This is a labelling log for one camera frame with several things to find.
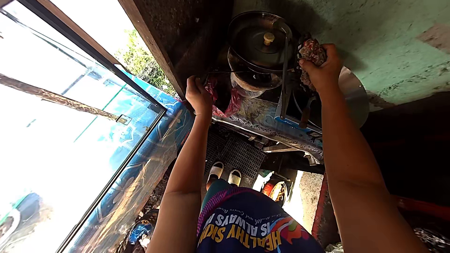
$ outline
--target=slipper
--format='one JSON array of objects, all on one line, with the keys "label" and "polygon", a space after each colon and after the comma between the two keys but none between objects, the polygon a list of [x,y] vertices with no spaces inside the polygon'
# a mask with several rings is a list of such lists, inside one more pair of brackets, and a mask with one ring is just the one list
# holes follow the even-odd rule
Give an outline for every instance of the slipper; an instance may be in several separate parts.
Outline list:
[{"label": "slipper", "polygon": [[229,184],[235,184],[237,186],[239,186],[239,184],[241,183],[241,172],[238,170],[233,170],[230,172],[229,177],[228,177],[228,183]]},{"label": "slipper", "polygon": [[211,174],[216,175],[217,178],[219,179],[220,176],[222,175],[222,171],[223,170],[224,170],[224,164],[222,162],[215,162],[212,165],[211,170],[209,171],[208,180],[206,182],[209,181],[209,178],[211,177]]}]

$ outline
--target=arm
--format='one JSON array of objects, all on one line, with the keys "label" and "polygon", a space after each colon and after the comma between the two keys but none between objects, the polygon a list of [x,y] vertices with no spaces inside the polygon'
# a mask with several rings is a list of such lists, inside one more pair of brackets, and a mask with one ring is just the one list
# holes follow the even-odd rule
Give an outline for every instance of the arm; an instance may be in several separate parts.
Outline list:
[{"label": "arm", "polygon": [[336,47],[323,46],[328,59],[322,66],[300,64],[322,101],[325,168],[345,252],[428,252],[390,200],[377,161],[349,116]]},{"label": "arm", "polygon": [[186,98],[194,108],[196,117],[167,182],[147,253],[193,252],[196,248],[212,106],[209,93],[194,76],[188,79]]}]

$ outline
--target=metal grate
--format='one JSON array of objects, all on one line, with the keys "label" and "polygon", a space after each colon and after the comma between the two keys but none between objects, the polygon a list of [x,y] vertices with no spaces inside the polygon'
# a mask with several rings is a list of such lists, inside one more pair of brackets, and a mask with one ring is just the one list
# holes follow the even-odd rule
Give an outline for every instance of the metal grate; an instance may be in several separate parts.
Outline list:
[{"label": "metal grate", "polygon": [[208,142],[206,145],[206,162],[205,173],[209,173],[214,162],[219,160],[219,155],[225,147],[226,140],[219,137],[219,135],[208,132]]},{"label": "metal grate", "polygon": [[241,173],[255,179],[265,156],[261,150],[236,136],[230,135],[220,158]]}]

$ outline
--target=concrete wall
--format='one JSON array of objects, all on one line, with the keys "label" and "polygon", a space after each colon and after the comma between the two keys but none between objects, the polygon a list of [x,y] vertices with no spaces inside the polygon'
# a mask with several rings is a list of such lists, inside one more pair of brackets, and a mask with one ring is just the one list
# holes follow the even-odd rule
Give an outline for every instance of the concrete wall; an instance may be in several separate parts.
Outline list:
[{"label": "concrete wall", "polygon": [[[448,0],[235,0],[234,15],[250,10],[273,12],[320,43],[335,43],[371,110],[450,90]],[[418,36],[436,24],[422,42]]]}]

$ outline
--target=metal tongs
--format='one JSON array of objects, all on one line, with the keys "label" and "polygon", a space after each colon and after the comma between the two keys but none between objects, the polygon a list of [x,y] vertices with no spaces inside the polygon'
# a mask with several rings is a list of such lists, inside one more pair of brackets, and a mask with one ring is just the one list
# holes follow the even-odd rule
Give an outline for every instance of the metal tongs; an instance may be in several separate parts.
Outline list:
[{"label": "metal tongs", "polygon": [[292,87],[286,85],[287,71],[288,71],[288,54],[289,54],[289,41],[292,39],[292,31],[289,26],[283,21],[275,21],[273,24],[274,29],[282,30],[286,34],[286,39],[284,40],[284,62],[283,62],[283,79],[281,81],[281,113],[280,118],[284,119],[286,117],[286,110],[288,109],[289,99],[292,94]]}]

